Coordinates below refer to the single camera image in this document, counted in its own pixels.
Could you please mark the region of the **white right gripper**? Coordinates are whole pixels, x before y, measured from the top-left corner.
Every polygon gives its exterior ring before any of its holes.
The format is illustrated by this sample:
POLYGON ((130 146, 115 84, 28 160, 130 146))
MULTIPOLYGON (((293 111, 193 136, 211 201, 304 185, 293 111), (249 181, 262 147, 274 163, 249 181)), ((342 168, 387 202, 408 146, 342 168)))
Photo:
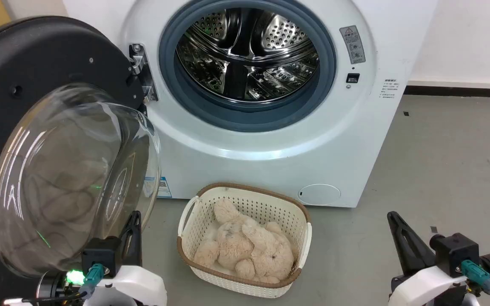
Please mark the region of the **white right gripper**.
POLYGON ((434 252, 396 211, 387 213, 387 222, 403 275, 411 276, 393 291, 390 306, 422 306, 467 279, 453 278, 434 266, 434 252))

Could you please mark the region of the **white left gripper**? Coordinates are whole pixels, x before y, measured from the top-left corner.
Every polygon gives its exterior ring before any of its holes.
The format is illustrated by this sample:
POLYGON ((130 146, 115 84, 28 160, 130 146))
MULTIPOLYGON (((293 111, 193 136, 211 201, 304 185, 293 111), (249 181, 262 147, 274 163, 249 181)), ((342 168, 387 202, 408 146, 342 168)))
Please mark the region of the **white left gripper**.
POLYGON ((104 278, 85 300, 85 306, 166 306, 163 279, 142 266, 142 216, 133 211, 120 233, 121 268, 113 278, 104 278), (134 263, 136 266, 125 266, 134 263))

